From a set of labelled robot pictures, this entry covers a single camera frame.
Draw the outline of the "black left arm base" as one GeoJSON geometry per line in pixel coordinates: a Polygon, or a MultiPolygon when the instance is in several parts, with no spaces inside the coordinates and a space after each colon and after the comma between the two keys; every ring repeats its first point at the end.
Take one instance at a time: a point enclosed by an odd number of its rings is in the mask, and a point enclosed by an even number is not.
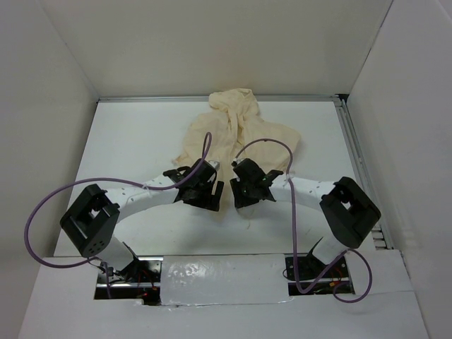
{"type": "Polygon", "coordinates": [[[106,287],[150,287],[160,286],[163,257],[141,256],[123,270],[101,263],[98,267],[97,286],[106,287]]]}

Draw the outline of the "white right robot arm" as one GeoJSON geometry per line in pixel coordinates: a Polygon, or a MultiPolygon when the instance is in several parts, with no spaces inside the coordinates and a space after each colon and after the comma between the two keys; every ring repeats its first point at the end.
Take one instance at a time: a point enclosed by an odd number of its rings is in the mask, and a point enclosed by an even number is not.
{"type": "Polygon", "coordinates": [[[262,201],[290,202],[323,213],[331,234],[310,250],[308,268],[323,277],[333,267],[333,259],[346,249],[358,249],[381,218],[381,211],[354,179],[342,177],[322,182],[292,177],[280,170],[265,173],[249,158],[232,162],[234,178],[230,186],[235,208],[262,201]]]}

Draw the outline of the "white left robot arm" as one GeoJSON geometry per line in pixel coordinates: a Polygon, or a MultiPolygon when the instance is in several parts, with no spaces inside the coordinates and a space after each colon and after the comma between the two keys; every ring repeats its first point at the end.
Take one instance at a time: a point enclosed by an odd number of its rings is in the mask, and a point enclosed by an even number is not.
{"type": "Polygon", "coordinates": [[[224,187],[216,180],[219,169],[218,161],[199,159],[192,167],[168,170],[138,186],[104,190],[91,184],[60,219],[61,228],[82,257],[100,259],[117,277],[130,282],[138,276],[141,264],[130,247],[114,236],[117,223],[179,201],[219,211],[224,187]]]}

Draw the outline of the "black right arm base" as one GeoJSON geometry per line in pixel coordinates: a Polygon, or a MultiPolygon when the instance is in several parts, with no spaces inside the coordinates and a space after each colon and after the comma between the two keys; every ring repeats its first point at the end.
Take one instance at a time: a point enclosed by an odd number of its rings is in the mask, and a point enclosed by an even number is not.
{"type": "MultiPolygon", "coordinates": [[[[300,281],[314,280],[326,267],[326,264],[323,264],[320,260],[315,258],[311,251],[306,254],[299,254],[297,256],[297,262],[300,281]]],[[[289,281],[295,281],[295,265],[292,256],[287,255],[285,257],[285,269],[283,270],[282,275],[289,281]]],[[[349,278],[349,271],[345,259],[341,258],[332,268],[328,269],[322,278],[331,278],[333,280],[349,278]]]]}

